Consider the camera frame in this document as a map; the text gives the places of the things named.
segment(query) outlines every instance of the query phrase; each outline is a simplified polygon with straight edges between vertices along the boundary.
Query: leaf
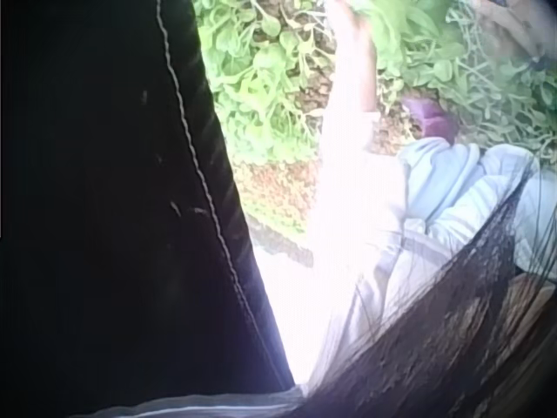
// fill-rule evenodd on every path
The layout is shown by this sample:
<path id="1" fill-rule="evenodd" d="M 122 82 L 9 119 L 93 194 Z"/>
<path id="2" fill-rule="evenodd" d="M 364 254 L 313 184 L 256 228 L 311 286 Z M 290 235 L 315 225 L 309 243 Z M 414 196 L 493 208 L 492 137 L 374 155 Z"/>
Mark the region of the leaf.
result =
<path id="1" fill-rule="evenodd" d="M 310 36 L 306 41 L 300 38 L 298 45 L 298 51 L 302 55 L 311 54 L 315 50 L 315 41 L 313 39 L 313 32 L 310 32 Z"/>
<path id="2" fill-rule="evenodd" d="M 408 9 L 408 20 L 417 24 L 426 33 L 433 35 L 434 37 L 439 37 L 439 29 L 435 22 L 418 7 L 410 6 Z"/>
<path id="3" fill-rule="evenodd" d="M 215 47 L 221 52 L 227 52 L 232 39 L 234 36 L 238 37 L 235 32 L 235 28 L 232 24 L 227 24 L 220 32 L 217 34 L 217 39 L 215 40 Z"/>
<path id="4" fill-rule="evenodd" d="M 299 44 L 298 37 L 290 30 L 283 30 L 278 41 L 288 55 L 290 55 Z"/>
<path id="5" fill-rule="evenodd" d="M 199 41 L 201 42 L 201 50 L 207 51 L 212 47 L 212 30 L 206 26 L 198 28 Z"/>
<path id="6" fill-rule="evenodd" d="M 404 80 L 401 80 L 400 78 L 394 80 L 391 88 L 393 89 L 393 91 L 401 91 L 402 89 L 404 89 Z"/>
<path id="7" fill-rule="evenodd" d="M 211 10 L 215 7 L 216 2 L 216 0 L 201 0 L 201 4 L 203 4 L 203 7 L 207 10 Z"/>
<path id="8" fill-rule="evenodd" d="M 238 13 L 238 20 L 247 24 L 254 21 L 257 16 L 258 14 L 254 9 L 243 9 Z"/>
<path id="9" fill-rule="evenodd" d="M 466 54 L 466 48 L 463 44 L 456 42 L 443 45 L 435 50 L 433 55 L 438 59 L 455 59 Z"/>
<path id="10" fill-rule="evenodd" d="M 285 68 L 286 53 L 280 44 L 270 44 L 262 48 L 253 57 L 253 66 L 258 69 Z"/>
<path id="11" fill-rule="evenodd" d="M 261 29 L 270 37 L 277 37 L 280 33 L 280 22 L 276 17 L 265 15 L 261 22 Z"/>
<path id="12" fill-rule="evenodd" d="M 448 60 L 438 61 L 433 66 L 435 77 L 442 82 L 447 82 L 453 78 L 453 65 Z"/>
<path id="13" fill-rule="evenodd" d="M 540 86 L 541 98 L 548 107 L 552 107 L 554 103 L 554 93 L 549 83 L 544 83 Z"/>

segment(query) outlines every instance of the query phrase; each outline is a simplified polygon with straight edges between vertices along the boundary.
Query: person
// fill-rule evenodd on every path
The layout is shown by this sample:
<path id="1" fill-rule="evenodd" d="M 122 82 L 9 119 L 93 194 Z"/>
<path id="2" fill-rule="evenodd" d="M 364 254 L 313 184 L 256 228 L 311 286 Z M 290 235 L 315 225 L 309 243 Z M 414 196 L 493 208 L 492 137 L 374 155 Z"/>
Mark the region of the person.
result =
<path id="1" fill-rule="evenodd" d="M 424 138 L 379 153 L 370 28 L 344 0 L 327 8 L 337 63 L 314 277 L 265 284 L 281 334 L 297 329 L 285 351 L 291 368 L 305 363 L 292 370 L 298 386 L 94 416 L 515 416 L 546 378 L 557 333 L 547 280 L 557 276 L 555 174 L 510 145 L 482 154 Z"/>

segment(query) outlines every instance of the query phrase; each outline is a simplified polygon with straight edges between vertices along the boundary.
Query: green plant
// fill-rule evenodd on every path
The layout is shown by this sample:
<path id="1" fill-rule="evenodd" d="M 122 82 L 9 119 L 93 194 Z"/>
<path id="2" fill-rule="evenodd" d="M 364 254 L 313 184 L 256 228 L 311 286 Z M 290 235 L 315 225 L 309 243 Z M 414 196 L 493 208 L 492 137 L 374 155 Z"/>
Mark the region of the green plant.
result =
<path id="1" fill-rule="evenodd" d="M 279 20 L 255 0 L 193 4 L 231 159 L 262 165 L 313 158 L 316 112 L 302 109 L 296 97 L 315 67 L 329 65 L 315 45 L 314 27 L 280 15 Z M 299 4 L 300 9 L 307 6 Z"/>
<path id="2" fill-rule="evenodd" d="M 379 95 L 389 112 L 408 88 L 435 91 L 460 117 L 461 140 L 520 145 L 557 161 L 557 73 L 495 60 L 462 0 L 352 0 L 370 19 L 378 50 Z"/>

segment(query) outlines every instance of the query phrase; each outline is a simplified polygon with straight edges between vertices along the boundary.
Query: vegetation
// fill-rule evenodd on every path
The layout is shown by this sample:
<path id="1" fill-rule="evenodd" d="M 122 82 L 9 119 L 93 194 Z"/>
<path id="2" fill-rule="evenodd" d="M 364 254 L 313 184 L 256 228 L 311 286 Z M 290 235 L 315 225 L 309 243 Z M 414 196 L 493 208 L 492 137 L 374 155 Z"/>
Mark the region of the vegetation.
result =
<path id="1" fill-rule="evenodd" d="M 294 2 L 299 12 L 312 2 Z M 330 55 L 315 44 L 317 23 L 272 16 L 255 0 L 195 0 L 202 52 L 227 148 L 252 164 L 315 156 L 320 110 L 304 111 L 296 94 Z"/>
<path id="2" fill-rule="evenodd" d="M 334 47 L 323 1 L 193 0 L 207 78 L 236 167 L 265 167 L 269 179 L 267 167 L 281 167 L 284 175 L 288 165 L 310 167 L 317 157 Z M 404 126 L 405 137 L 411 126 L 400 100 L 417 94 L 437 98 L 458 117 L 461 142 L 520 145 L 542 163 L 557 163 L 554 65 L 488 53 L 469 0 L 351 1 L 372 23 L 382 111 L 390 125 Z M 305 209 L 292 203 L 300 199 L 285 197 L 278 211 L 276 201 L 255 196 L 242 197 L 247 212 L 291 237 L 304 231 Z"/>

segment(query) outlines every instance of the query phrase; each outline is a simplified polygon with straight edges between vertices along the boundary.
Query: seam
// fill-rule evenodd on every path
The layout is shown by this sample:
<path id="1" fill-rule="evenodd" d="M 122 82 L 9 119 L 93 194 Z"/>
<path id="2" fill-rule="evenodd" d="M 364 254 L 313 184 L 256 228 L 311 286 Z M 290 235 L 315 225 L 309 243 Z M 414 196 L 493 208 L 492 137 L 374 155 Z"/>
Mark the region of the seam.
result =
<path id="1" fill-rule="evenodd" d="M 158 23 L 158 28 L 160 29 L 161 34 L 163 36 L 164 57 L 165 57 L 165 60 L 166 60 L 166 68 L 167 68 L 167 70 L 168 70 L 168 72 L 171 76 L 172 82 L 174 84 L 176 99 L 178 101 L 178 108 L 180 110 L 180 119 L 181 119 L 181 123 L 182 123 L 182 128 L 184 130 L 184 135 L 185 135 L 185 139 L 186 139 L 186 142 L 187 142 L 187 146 L 190 150 L 191 160 L 194 164 L 195 172 L 198 175 L 199 182 L 201 183 L 201 186 L 203 187 L 203 191 L 204 191 L 204 194 L 205 194 L 205 197 L 206 197 L 206 200 L 207 200 L 207 204 L 209 205 L 211 218 L 212 218 L 213 224 L 215 226 L 215 232 L 217 234 L 218 242 L 220 243 L 223 255 L 225 256 L 225 261 L 226 261 L 226 264 L 228 266 L 228 270 L 229 270 L 229 273 L 230 273 L 230 278 L 232 279 L 232 286 L 233 286 L 234 291 L 237 295 L 238 301 L 240 302 L 240 306 L 241 306 L 241 308 L 244 312 L 244 315 L 245 315 L 246 319 L 252 325 L 252 329 L 255 331 L 255 333 L 258 337 L 258 341 L 260 343 L 260 346 L 263 348 L 265 358 L 267 359 L 268 363 L 270 364 L 270 366 L 272 368 L 272 371 L 273 371 L 273 373 L 275 374 L 275 377 L 278 380 L 278 383 L 280 384 L 281 387 L 283 387 L 285 384 L 282 381 L 282 379 L 280 378 L 279 372 L 276 369 L 274 362 L 272 361 L 272 357 L 269 353 L 269 350 L 266 347 L 266 344 L 263 340 L 263 337 L 261 336 L 261 332 L 259 331 L 259 328 L 258 328 L 257 322 L 255 321 L 255 317 L 253 315 L 253 312 L 248 305 L 247 298 L 245 297 L 242 286 L 239 283 L 238 273 L 236 272 L 236 269 L 234 268 L 234 265 L 232 263 L 232 257 L 231 257 L 231 254 L 230 254 L 230 250 L 228 249 L 228 246 L 226 245 L 225 237 L 222 234 L 222 230 L 221 230 L 220 224 L 218 222 L 218 215 L 217 215 L 217 211 L 215 209 L 215 205 L 213 203 L 211 192 L 209 191 L 209 186 L 207 185 L 205 175 L 203 174 L 203 171 L 201 170 L 201 167 L 199 165 L 198 154 L 197 154 L 197 151 L 195 149 L 195 146 L 193 145 L 193 141 L 191 139 L 191 134 L 190 134 L 190 130 L 189 130 L 187 121 L 185 120 L 184 100 L 182 99 L 182 94 L 180 93 L 180 84 L 178 82 L 176 72 L 174 71 L 174 68 L 172 67 L 172 63 L 171 63 L 171 53 L 170 53 L 170 44 L 169 44 L 169 41 L 168 41 L 168 31 L 166 30 L 166 28 L 164 26 L 163 17 L 162 17 L 162 2 L 163 2 L 163 0 L 157 0 L 157 23 Z"/>

